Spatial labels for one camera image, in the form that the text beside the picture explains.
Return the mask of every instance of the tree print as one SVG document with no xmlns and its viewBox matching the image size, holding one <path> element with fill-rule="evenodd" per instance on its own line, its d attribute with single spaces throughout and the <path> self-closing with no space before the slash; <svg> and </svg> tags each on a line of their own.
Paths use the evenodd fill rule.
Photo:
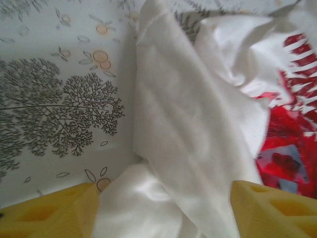
<svg viewBox="0 0 317 238">
<path fill-rule="evenodd" d="M 0 19 L 13 19 L 15 16 L 23 21 L 23 16 L 30 16 L 31 11 L 41 12 L 42 5 L 48 5 L 48 0 L 0 0 Z"/>
<path fill-rule="evenodd" d="M 91 127 L 117 133 L 124 116 L 118 88 L 95 73 L 72 76 L 65 84 L 59 68 L 44 59 L 0 60 L 0 176 L 18 168 L 14 157 L 28 148 L 43 156 L 80 156 L 93 143 Z"/>
<path fill-rule="evenodd" d="M 200 27 L 198 26 L 198 20 L 194 21 L 193 23 L 189 24 L 191 16 L 188 15 L 184 17 L 183 13 L 178 13 L 177 11 L 174 13 L 174 17 L 180 27 L 183 29 L 185 34 L 187 35 L 188 39 L 192 44 L 195 43 L 197 34 L 200 30 Z"/>
</svg>

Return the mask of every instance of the folded cloth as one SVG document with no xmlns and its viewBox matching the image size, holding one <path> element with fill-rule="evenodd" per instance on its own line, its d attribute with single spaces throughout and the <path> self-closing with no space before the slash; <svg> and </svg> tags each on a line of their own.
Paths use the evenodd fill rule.
<svg viewBox="0 0 317 238">
<path fill-rule="evenodd" d="M 251 97 L 265 97 L 263 85 L 279 86 L 278 79 L 266 78 L 279 76 L 276 68 L 264 65 L 260 74 L 255 72 L 261 55 L 272 65 L 261 49 L 269 45 L 267 34 L 284 39 L 296 32 L 285 20 L 207 19 L 193 47 L 164 0 L 145 3 L 137 42 L 134 121 L 134 150 L 145 161 L 130 167 L 101 194 L 94 238 L 239 237 L 230 186 L 236 179 L 262 183 L 254 158 L 266 136 L 268 100 Z M 242 26 L 249 29 L 241 35 L 241 48 L 228 41 L 224 51 L 217 51 L 219 45 L 206 40 L 229 37 Z M 274 47 L 270 52 L 279 49 L 278 44 Z M 249 48 L 256 50 L 241 52 Z M 217 57 L 210 57 L 213 50 Z M 228 62 L 221 52 L 236 56 Z M 245 68 L 240 60 L 246 60 Z M 239 77 L 226 77 L 230 74 Z"/>
</svg>

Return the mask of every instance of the orange dot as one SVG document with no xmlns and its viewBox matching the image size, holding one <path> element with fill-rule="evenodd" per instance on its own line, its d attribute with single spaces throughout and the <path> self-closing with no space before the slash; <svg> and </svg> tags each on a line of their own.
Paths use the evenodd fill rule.
<svg viewBox="0 0 317 238">
<path fill-rule="evenodd" d="M 106 52 L 99 50 L 93 52 L 93 58 L 98 63 L 104 63 L 108 60 L 108 55 Z"/>
<path fill-rule="evenodd" d="M 70 57 L 70 52 L 68 50 L 62 50 L 61 55 L 65 58 L 68 58 Z"/>
<path fill-rule="evenodd" d="M 101 192 L 101 191 L 104 191 L 104 189 L 108 187 L 109 184 L 110 184 L 110 180 L 108 178 L 102 178 L 101 180 L 97 182 L 97 188 Z"/>
<path fill-rule="evenodd" d="M 106 62 L 103 62 L 103 63 L 101 63 L 100 64 L 100 67 L 102 68 L 102 69 L 104 69 L 104 70 L 108 70 L 108 69 L 110 69 L 110 67 L 111 67 L 111 63 L 110 63 L 110 61 L 106 61 Z"/>
<path fill-rule="evenodd" d="M 106 26 L 103 26 L 103 25 L 98 25 L 96 27 L 96 31 L 101 34 L 101 35 L 104 35 L 108 32 L 108 28 Z"/>
</svg>

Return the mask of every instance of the white fabric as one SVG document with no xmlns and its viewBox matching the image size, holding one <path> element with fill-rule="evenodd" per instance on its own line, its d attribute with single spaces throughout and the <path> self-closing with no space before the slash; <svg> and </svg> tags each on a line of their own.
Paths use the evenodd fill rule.
<svg viewBox="0 0 317 238">
<path fill-rule="evenodd" d="M 268 103 L 249 96 L 264 86 L 283 90 L 274 77 L 288 69 L 282 39 L 295 27 L 269 17 L 211 18 L 192 47 L 168 9 L 148 0 L 140 14 L 134 149 L 148 162 L 101 194 L 94 238 L 238 238 L 231 182 L 261 183 L 253 158 Z M 281 54 L 273 59 L 261 47 Z"/>
</svg>

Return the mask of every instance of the orange flower print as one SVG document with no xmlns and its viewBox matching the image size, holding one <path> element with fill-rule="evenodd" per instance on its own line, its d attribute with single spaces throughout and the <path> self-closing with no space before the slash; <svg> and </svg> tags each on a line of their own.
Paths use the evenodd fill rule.
<svg viewBox="0 0 317 238">
<path fill-rule="evenodd" d="M 109 77 L 116 77 L 113 73 L 109 71 L 109 69 L 111 68 L 111 62 L 109 60 L 108 54 L 105 51 L 97 50 L 94 51 L 92 54 L 87 51 L 83 51 L 83 53 L 87 58 L 78 61 L 80 64 L 93 63 L 94 65 L 91 66 L 89 70 L 95 70 L 99 68 L 104 72 L 105 75 Z"/>
<path fill-rule="evenodd" d="M 88 179 L 91 181 L 91 182 L 95 182 L 96 183 L 96 186 L 97 186 L 97 189 L 99 190 L 99 192 L 102 192 L 105 190 L 106 187 L 108 187 L 108 185 L 110 184 L 110 179 L 108 178 L 103 178 L 103 176 L 106 174 L 107 172 L 107 167 L 104 167 L 101 169 L 100 171 L 100 179 L 97 180 L 96 179 L 96 176 L 88 169 L 85 169 L 84 170 Z"/>
<path fill-rule="evenodd" d="M 100 34 L 100 35 L 105 35 L 108 33 L 108 31 L 116 31 L 117 29 L 115 27 L 112 27 L 112 21 L 108 21 L 108 22 L 103 22 L 100 18 L 89 14 L 89 18 L 93 19 L 94 21 L 98 22 L 98 25 L 96 25 L 96 31 Z"/>
</svg>

